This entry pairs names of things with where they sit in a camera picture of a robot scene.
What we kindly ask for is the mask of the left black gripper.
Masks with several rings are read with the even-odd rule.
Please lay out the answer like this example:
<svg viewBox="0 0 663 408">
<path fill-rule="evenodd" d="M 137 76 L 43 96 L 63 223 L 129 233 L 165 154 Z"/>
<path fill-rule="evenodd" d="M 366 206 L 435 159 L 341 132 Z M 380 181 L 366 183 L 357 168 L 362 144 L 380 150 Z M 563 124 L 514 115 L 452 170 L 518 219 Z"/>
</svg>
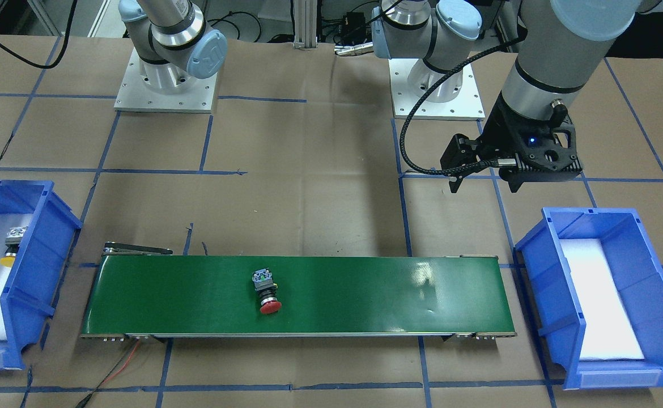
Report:
<svg viewBox="0 0 663 408">
<path fill-rule="evenodd" d="M 483 144 L 484 160 L 516 160 L 515 166 L 501 169 L 501 178 L 508 183 L 511 193 L 517 193 L 524 183 L 536 179 L 536 171 L 553 170 L 551 164 L 544 163 L 546 155 L 542 148 L 549 145 L 547 139 L 551 139 L 551 121 L 531 119 L 519 114 L 508 106 L 500 93 L 484 125 L 482 143 L 463 134 L 454 134 L 442 154 L 442 169 L 467 166 L 448 176 L 450 192 L 457 193 L 465 177 L 486 168 L 478 164 L 478 151 Z"/>
</svg>

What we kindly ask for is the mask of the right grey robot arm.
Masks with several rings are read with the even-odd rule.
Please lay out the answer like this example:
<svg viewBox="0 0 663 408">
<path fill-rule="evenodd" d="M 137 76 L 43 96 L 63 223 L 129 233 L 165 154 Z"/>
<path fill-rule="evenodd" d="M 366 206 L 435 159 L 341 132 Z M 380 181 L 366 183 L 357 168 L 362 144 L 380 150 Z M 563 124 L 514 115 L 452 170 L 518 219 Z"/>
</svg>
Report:
<svg viewBox="0 0 663 408">
<path fill-rule="evenodd" d="M 118 112 L 121 65 L 170 67 L 176 86 L 200 86 L 226 53 L 189 1 L 127 1 L 129 40 L 0 36 L 0 179 L 51 180 L 77 217 L 81 242 L 135 236 L 170 243 L 176 217 L 208 176 L 198 164 L 202 116 Z"/>
</svg>

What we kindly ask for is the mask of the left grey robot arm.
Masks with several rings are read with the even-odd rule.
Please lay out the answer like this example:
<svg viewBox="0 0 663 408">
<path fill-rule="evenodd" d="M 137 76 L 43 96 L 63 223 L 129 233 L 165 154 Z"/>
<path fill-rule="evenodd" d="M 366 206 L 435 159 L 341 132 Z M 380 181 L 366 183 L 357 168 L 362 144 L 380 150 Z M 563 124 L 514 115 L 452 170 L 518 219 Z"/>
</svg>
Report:
<svg viewBox="0 0 663 408">
<path fill-rule="evenodd" d="M 399 134 L 402 160 L 422 174 L 462 179 L 486 168 L 515 193 L 526 182 L 565 182 L 583 171 L 569 107 L 635 15 L 663 12 L 663 1 L 523 1 L 525 31 L 471 55 L 482 18 L 465 1 L 381 1 L 373 11 L 373 49 L 379 58 L 414 58 L 422 88 Z M 438 169 L 407 155 L 406 132 L 415 112 L 440 86 L 453 85 L 466 65 L 520 44 L 520 51 L 480 137 L 455 134 Z"/>
</svg>

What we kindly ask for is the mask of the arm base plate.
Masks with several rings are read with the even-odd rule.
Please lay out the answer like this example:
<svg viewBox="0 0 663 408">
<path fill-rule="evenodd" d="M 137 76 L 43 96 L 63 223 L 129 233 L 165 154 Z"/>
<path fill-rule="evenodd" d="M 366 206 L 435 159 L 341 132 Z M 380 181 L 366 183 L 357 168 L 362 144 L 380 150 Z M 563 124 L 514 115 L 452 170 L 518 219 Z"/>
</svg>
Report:
<svg viewBox="0 0 663 408">
<path fill-rule="evenodd" d="M 199 79 L 171 63 L 150 64 L 133 49 L 114 109 L 135 113 L 212 114 L 218 77 L 217 73 Z"/>
<path fill-rule="evenodd" d="M 442 73 L 430 70 L 421 59 L 389 60 L 394 118 L 406 118 L 419 98 L 442 77 Z M 484 119 L 485 110 L 472 66 L 467 65 L 435 88 L 415 111 L 414 117 L 456 121 Z"/>
</svg>

